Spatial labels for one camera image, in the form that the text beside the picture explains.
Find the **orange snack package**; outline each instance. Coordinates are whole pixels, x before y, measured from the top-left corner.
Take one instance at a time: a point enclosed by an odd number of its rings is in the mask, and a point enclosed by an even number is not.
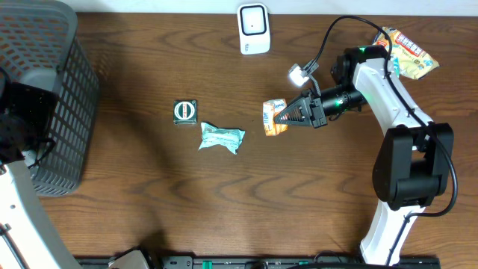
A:
[[[276,124],[274,117],[287,107],[285,99],[274,99],[263,103],[262,119],[266,136],[275,136],[287,131],[286,124]]]

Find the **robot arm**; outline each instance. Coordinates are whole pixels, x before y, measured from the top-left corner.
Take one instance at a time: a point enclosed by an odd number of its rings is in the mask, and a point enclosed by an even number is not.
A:
[[[435,196],[444,193],[448,167],[429,141],[423,126],[398,99],[385,78],[387,52],[381,46],[346,49],[332,68],[337,86],[324,90],[307,90],[292,101],[274,119],[276,123],[315,128],[327,125],[326,118],[342,114],[368,103],[385,136],[375,166],[373,187],[379,198],[372,225],[361,242],[361,253],[368,264],[386,265],[398,235],[400,239],[390,256],[390,265],[399,262],[400,248],[416,217]],[[391,76],[394,86],[415,114],[440,137],[448,152],[453,147],[453,131],[448,124],[434,124],[415,104],[398,77]],[[412,151],[425,152],[421,160],[412,160]]]

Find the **snack package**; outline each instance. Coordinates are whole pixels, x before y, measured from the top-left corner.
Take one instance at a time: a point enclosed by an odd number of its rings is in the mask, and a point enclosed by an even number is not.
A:
[[[423,78],[433,69],[440,67],[438,62],[421,47],[413,43],[402,32],[390,27],[382,28],[391,38],[393,49],[391,60],[394,63],[395,73],[407,78]],[[374,45],[382,45],[388,51],[388,41],[382,33],[376,35]]]
[[[199,149],[221,145],[234,154],[237,154],[236,150],[242,144],[242,139],[246,134],[245,131],[239,129],[221,129],[207,123],[201,123],[201,129],[202,143]]]
[[[287,104],[285,99],[274,99],[262,104],[262,119],[264,120],[264,130],[266,136],[275,136],[287,131],[288,126],[285,124],[276,124],[274,117],[283,111]]]

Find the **wooden table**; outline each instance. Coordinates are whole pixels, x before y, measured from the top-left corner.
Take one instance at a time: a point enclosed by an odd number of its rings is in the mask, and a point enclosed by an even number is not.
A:
[[[68,197],[42,198],[77,256],[110,256],[140,242],[199,256],[354,252],[377,198],[371,170],[382,133],[369,108],[321,129],[264,135],[268,99],[299,94],[294,63],[317,53],[336,16],[270,16],[271,50],[240,53],[235,15],[79,14],[79,38],[102,80],[84,181]],[[478,20],[368,16],[400,29],[442,67],[402,82],[436,122],[455,132],[460,192],[453,211],[420,219],[402,254],[437,255],[443,268],[472,268],[478,254]],[[317,80],[346,47],[376,31],[340,22]],[[173,125],[173,101],[196,99],[199,121],[246,131],[237,155],[198,151],[201,129]],[[441,210],[451,188],[427,211]]]

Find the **gray plastic basket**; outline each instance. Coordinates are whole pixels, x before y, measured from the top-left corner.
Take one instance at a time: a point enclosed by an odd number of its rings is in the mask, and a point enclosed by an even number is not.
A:
[[[57,142],[31,168],[35,191],[61,196],[76,190],[95,122],[99,82],[76,39],[78,20],[58,1],[0,1],[0,66],[12,81],[56,93],[49,137]],[[24,152],[32,164],[39,152]]]

